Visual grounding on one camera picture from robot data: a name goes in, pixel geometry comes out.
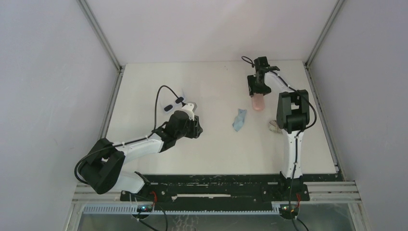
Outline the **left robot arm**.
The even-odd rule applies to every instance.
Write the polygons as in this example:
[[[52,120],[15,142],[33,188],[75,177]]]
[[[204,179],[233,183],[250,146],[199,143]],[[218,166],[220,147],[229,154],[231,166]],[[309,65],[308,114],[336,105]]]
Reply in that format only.
[[[202,132],[197,115],[177,110],[150,136],[123,144],[114,144],[106,138],[99,139],[89,153],[77,162],[74,175],[97,194],[113,189],[138,193],[147,180],[136,171],[123,170],[124,165],[149,154],[165,152],[181,138],[197,139]]]

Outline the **patterned glasses case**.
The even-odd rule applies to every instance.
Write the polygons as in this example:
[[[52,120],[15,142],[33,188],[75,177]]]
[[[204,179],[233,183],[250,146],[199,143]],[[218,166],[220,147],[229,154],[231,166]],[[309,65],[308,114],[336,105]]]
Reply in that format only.
[[[269,121],[268,129],[273,133],[282,134],[282,130],[279,128],[276,120]]]

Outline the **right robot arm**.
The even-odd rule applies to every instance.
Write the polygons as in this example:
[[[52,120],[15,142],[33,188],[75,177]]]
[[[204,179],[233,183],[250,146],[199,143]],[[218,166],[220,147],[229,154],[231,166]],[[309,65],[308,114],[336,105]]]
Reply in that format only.
[[[275,127],[284,135],[284,157],[280,174],[285,179],[302,176],[300,167],[301,144],[304,131],[314,125],[310,122],[310,112],[316,110],[309,102],[307,90],[297,90],[280,74],[277,66],[271,66],[265,56],[254,60],[242,56],[242,60],[255,69],[255,74],[247,76],[249,95],[255,111],[265,108],[264,97],[270,93],[278,96]]]

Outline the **pink glasses case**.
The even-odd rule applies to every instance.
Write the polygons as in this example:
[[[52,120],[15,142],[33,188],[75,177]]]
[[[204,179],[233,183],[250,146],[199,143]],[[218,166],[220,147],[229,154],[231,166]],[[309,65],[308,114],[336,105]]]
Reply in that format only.
[[[252,108],[255,111],[263,111],[265,108],[264,95],[262,93],[254,93],[251,97]]]

